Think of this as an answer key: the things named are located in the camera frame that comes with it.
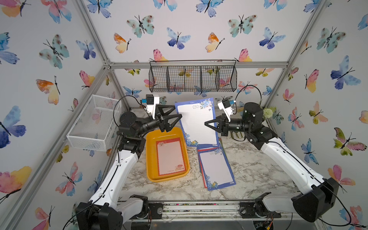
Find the blue floral stationery paper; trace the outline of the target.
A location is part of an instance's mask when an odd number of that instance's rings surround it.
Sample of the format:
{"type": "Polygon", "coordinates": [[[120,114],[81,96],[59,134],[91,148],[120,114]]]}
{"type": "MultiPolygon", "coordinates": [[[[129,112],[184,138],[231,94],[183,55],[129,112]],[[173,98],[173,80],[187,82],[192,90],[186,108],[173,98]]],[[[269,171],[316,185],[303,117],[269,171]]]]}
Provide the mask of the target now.
{"type": "Polygon", "coordinates": [[[181,129],[188,147],[213,148],[219,146],[217,132],[205,126],[205,122],[215,119],[214,99],[200,99],[176,103],[181,129]]]}
{"type": "Polygon", "coordinates": [[[222,147],[198,149],[198,158],[208,191],[236,185],[235,177],[222,147]]]}

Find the yellow plastic storage tray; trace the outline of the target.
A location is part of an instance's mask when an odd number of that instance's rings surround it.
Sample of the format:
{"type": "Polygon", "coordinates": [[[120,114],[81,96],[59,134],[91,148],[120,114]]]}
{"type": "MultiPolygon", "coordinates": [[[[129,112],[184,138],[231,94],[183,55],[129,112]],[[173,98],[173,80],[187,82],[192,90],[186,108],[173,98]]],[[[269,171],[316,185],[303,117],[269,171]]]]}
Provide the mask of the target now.
{"type": "Polygon", "coordinates": [[[186,176],[190,164],[185,138],[179,127],[155,130],[146,138],[146,171],[150,181],[165,182],[186,176]]]}

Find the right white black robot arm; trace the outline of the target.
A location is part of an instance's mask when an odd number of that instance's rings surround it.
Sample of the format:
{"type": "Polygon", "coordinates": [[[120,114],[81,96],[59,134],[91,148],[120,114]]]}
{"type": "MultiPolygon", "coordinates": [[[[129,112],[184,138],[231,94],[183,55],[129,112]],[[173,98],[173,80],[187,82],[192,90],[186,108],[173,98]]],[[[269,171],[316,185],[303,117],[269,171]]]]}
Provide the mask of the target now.
{"type": "Polygon", "coordinates": [[[205,126],[228,136],[229,132],[243,132],[244,137],[258,150],[269,156],[292,179],[298,192],[275,195],[264,193],[255,199],[254,211],[259,216],[273,212],[296,213],[305,221],[315,222],[330,210],[338,198],[340,188],[333,178],[324,178],[303,163],[270,128],[263,125],[264,111],[257,103],[246,103],[241,118],[232,119],[232,103],[218,102],[221,116],[205,122],[205,126]]]}

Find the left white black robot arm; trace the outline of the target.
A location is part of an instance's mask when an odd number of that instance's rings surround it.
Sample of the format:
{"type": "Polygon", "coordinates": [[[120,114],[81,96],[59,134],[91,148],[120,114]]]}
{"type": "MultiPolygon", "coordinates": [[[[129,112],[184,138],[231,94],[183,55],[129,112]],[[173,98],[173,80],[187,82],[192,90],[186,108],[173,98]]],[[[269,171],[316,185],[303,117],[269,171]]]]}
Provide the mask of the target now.
{"type": "Polygon", "coordinates": [[[78,204],[76,213],[68,222],[74,221],[80,230],[119,230],[132,218],[150,217],[146,196],[132,195],[121,205],[118,204],[118,198],[144,150],[144,137],[156,129],[169,132],[182,118],[181,114],[173,114],[174,110],[173,105],[148,105],[147,118],[139,118],[130,111],[120,116],[117,124],[120,143],[115,161],[94,195],[87,203],[78,204]]]}

